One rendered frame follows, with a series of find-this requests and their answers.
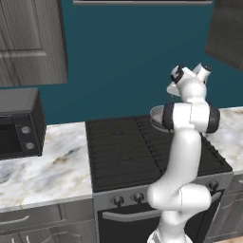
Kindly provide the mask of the black microwave oven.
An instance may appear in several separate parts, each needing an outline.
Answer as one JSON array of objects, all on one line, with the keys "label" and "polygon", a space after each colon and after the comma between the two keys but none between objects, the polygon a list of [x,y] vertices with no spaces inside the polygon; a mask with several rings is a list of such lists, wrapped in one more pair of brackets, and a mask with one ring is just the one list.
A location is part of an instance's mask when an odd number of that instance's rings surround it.
[{"label": "black microwave oven", "polygon": [[41,156],[46,129],[37,87],[0,90],[0,159]]}]

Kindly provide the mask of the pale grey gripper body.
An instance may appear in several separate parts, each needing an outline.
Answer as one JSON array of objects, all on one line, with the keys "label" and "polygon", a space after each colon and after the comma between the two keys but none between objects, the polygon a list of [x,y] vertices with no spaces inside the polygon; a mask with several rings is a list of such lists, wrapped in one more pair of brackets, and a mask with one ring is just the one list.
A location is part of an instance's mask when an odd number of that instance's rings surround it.
[{"label": "pale grey gripper body", "polygon": [[170,95],[177,96],[177,97],[179,96],[178,88],[175,83],[170,83],[167,86],[166,91]]}]

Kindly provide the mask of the black oven door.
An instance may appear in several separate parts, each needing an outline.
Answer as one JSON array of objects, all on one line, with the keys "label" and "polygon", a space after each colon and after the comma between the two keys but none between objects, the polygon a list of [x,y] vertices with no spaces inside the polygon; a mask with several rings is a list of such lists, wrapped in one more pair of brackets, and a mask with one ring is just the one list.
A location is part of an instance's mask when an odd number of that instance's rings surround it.
[{"label": "black oven door", "polygon": [[[185,226],[185,233],[193,243],[203,243],[210,228],[215,212],[220,205],[223,190],[212,195],[211,207],[202,213],[190,218]],[[99,243],[146,243],[151,232],[159,225],[159,217],[134,222],[117,222],[103,219],[102,213],[96,210],[97,231]]]}]

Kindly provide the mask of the black and silver stove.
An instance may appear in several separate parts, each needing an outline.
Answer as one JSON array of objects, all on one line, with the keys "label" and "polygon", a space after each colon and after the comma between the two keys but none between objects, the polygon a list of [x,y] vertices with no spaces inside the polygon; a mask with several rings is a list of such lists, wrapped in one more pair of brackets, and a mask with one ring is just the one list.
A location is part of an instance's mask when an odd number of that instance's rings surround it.
[{"label": "black and silver stove", "polygon": [[154,128],[148,115],[87,121],[85,129],[93,197],[148,187],[165,173],[173,135]]}]

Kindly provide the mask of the grey wooden wall cupboard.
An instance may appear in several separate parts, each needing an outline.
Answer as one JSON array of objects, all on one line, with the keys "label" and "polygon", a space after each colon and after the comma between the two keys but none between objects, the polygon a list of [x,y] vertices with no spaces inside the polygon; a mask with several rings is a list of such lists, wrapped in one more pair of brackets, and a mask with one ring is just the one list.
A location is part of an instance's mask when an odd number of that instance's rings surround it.
[{"label": "grey wooden wall cupboard", "polygon": [[61,0],[0,0],[0,87],[64,84]]}]

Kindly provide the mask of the silver pot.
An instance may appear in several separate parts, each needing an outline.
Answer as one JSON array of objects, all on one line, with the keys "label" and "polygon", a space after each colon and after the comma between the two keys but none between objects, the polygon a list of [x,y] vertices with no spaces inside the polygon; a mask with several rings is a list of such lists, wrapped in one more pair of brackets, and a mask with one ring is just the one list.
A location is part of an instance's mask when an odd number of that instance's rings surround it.
[{"label": "silver pot", "polygon": [[170,132],[162,124],[163,105],[158,105],[150,110],[150,122],[153,127],[161,132]]}]

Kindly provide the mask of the dark grey wall cupboard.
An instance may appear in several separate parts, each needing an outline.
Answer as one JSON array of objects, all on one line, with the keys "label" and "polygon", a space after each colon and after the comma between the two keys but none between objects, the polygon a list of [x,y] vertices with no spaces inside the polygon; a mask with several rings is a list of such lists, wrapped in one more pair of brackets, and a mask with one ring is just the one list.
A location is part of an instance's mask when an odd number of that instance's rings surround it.
[{"label": "dark grey wall cupboard", "polygon": [[243,72],[243,0],[215,0],[205,52]]}]

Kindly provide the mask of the grey drawer front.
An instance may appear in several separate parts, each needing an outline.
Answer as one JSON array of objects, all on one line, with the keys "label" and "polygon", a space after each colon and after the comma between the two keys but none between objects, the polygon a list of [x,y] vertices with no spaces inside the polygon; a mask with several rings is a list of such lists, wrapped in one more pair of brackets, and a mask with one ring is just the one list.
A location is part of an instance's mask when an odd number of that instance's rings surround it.
[{"label": "grey drawer front", "polygon": [[227,193],[230,195],[230,194],[237,194],[241,192],[243,192],[243,174],[234,175]]},{"label": "grey drawer front", "polygon": [[69,222],[86,221],[94,218],[93,200],[91,198],[61,203],[58,208],[61,219]]},{"label": "grey drawer front", "polygon": [[42,206],[25,210],[12,211],[0,214],[0,221],[9,221],[29,215],[27,221],[10,225],[0,226],[0,234],[18,232],[34,226],[46,225],[61,221],[61,214],[58,205]]}]

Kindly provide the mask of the black stove knob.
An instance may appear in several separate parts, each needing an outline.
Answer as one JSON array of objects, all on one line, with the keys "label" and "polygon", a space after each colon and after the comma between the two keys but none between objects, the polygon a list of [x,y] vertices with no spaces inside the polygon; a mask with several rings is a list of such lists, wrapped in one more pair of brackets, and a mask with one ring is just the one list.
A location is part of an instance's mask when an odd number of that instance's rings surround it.
[{"label": "black stove knob", "polygon": [[114,196],[112,202],[117,207],[121,207],[122,204],[124,203],[124,198],[122,196]]},{"label": "black stove knob", "polygon": [[144,194],[143,193],[133,194],[133,200],[138,204],[141,204],[144,201]]},{"label": "black stove knob", "polygon": [[214,192],[217,190],[219,183],[216,180],[212,180],[207,184],[207,188],[210,192]]}]

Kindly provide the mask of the grey cupboard door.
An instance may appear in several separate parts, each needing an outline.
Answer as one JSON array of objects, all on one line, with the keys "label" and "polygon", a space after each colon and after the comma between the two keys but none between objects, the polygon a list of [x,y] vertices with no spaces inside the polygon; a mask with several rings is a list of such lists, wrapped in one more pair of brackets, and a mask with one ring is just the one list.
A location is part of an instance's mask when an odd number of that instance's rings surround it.
[{"label": "grey cupboard door", "polygon": [[0,235],[0,243],[23,243],[19,234]]},{"label": "grey cupboard door", "polygon": [[224,196],[203,243],[243,236],[243,193]]},{"label": "grey cupboard door", "polygon": [[27,234],[31,243],[97,243],[93,219],[19,233],[24,243]]}]

